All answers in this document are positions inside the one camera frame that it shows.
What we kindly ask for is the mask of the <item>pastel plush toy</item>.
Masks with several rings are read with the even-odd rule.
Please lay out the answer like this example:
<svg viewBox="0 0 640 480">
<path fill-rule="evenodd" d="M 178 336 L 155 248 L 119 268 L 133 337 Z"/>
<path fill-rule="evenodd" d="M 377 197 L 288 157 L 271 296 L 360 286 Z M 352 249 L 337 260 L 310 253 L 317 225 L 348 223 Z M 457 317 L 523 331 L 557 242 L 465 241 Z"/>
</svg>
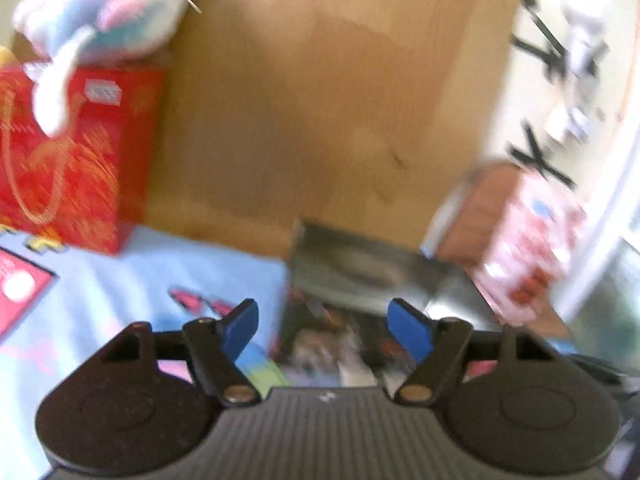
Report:
<svg viewBox="0 0 640 480">
<path fill-rule="evenodd" d="M 67 89 L 76 68 L 144 58 L 168 43 L 191 0 L 20 0 L 16 32 L 49 63 L 35 79 L 32 114 L 49 138 L 70 119 Z"/>
</svg>

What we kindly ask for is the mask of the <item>brown chair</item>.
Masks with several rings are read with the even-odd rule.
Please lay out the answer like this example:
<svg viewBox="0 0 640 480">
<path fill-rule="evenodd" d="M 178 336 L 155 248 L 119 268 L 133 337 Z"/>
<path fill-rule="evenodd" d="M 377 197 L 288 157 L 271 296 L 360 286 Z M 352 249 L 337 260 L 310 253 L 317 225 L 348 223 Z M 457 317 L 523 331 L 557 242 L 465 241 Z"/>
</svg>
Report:
<svg viewBox="0 0 640 480">
<path fill-rule="evenodd" d="M 515 191 L 516 180 L 523 170 L 533 169 L 497 160 L 473 171 L 434 215 L 421 245 L 425 255 L 462 266 L 474 283 L 473 271 L 488 248 L 491 233 L 498 226 L 506 200 Z M 538 316 L 522 326 L 544 337 L 567 338 L 570 332 L 550 302 L 551 288 Z"/>
</svg>

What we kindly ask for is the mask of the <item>large cardboard sheet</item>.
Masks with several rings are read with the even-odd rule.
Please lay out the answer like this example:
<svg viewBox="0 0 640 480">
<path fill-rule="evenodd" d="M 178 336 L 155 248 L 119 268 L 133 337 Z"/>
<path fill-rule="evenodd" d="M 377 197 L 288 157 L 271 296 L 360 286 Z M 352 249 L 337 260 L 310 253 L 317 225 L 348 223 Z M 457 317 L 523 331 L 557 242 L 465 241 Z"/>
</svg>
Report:
<svg viewBox="0 0 640 480">
<path fill-rule="evenodd" d="M 414 247 L 470 169 L 518 0 L 191 0 L 141 223 L 280 256 L 314 220 Z"/>
</svg>

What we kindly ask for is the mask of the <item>red gift bag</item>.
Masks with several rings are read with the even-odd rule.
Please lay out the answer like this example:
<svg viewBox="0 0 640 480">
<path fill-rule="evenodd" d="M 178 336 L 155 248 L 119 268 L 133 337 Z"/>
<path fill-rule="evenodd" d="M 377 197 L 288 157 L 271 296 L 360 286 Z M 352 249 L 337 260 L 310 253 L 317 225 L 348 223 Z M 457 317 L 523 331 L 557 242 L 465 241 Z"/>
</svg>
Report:
<svg viewBox="0 0 640 480">
<path fill-rule="evenodd" d="M 1 223 L 114 255 L 143 220 L 166 76 L 160 68 L 81 67 L 55 138 L 32 114 L 34 64 L 1 70 Z"/>
</svg>

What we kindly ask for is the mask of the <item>pink snack bag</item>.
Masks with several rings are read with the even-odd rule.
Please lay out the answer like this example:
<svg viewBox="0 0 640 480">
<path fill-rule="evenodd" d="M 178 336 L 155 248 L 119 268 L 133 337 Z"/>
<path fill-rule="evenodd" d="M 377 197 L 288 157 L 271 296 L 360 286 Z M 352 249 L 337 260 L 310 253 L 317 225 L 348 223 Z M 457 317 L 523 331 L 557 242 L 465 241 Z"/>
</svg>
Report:
<svg viewBox="0 0 640 480">
<path fill-rule="evenodd" d="M 473 280 L 503 324 L 532 322 L 550 288 L 566 278 L 587 223 L 561 182 L 523 170 L 506 200 Z"/>
</svg>

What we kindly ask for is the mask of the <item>red flat packet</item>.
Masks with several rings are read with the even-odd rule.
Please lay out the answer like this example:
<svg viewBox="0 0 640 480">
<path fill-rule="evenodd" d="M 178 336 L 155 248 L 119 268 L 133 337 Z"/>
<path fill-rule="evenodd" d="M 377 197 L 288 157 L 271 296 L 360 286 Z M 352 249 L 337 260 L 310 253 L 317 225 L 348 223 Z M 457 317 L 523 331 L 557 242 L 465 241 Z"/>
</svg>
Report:
<svg viewBox="0 0 640 480">
<path fill-rule="evenodd" d="M 38 301 L 56 283 L 51 270 L 25 257 L 1 249 L 0 337 L 5 340 L 35 309 Z"/>
</svg>

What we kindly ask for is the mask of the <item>black milk carton box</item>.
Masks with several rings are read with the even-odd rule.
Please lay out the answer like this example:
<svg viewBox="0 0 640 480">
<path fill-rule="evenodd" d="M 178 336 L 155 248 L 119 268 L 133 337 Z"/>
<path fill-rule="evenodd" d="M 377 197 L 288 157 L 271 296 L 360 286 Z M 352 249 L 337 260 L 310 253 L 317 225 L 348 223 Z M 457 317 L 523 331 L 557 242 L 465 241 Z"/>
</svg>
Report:
<svg viewBox="0 0 640 480">
<path fill-rule="evenodd" d="M 390 333 L 387 308 L 401 298 L 439 320 L 500 328 L 462 269 L 318 223 L 299 223 L 288 291 L 270 356 L 293 386 L 397 389 L 416 366 Z"/>
</svg>

